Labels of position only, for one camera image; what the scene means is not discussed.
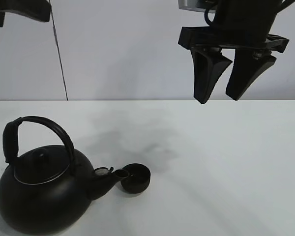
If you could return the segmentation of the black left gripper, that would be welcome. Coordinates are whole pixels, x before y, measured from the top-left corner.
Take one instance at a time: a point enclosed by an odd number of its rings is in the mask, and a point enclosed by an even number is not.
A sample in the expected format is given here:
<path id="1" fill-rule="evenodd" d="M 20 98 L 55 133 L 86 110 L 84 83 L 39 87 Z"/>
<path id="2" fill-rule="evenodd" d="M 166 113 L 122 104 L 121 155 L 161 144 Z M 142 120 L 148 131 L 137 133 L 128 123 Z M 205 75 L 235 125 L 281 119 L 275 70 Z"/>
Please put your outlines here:
<path id="1" fill-rule="evenodd" d="M 47 0 L 0 0 L 0 28 L 6 12 L 46 23 L 50 20 L 51 4 Z"/>

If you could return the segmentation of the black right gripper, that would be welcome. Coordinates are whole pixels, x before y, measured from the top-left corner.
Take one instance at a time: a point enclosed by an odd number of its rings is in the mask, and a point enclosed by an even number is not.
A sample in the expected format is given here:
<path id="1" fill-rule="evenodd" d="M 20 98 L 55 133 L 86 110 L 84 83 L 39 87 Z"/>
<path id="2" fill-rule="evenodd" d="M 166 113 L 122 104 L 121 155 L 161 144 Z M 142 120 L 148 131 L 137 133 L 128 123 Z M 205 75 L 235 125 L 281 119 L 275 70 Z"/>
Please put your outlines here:
<path id="1" fill-rule="evenodd" d="M 220 50 L 193 47 L 236 49 L 226 95 L 237 101 L 276 62 L 271 54 L 255 59 L 250 50 L 285 51 L 289 40 L 269 32 L 277 14 L 289 5 L 283 0 L 217 0 L 203 13 L 206 27 L 182 27 L 178 44 L 191 49 L 197 101 L 207 103 L 232 61 Z"/>

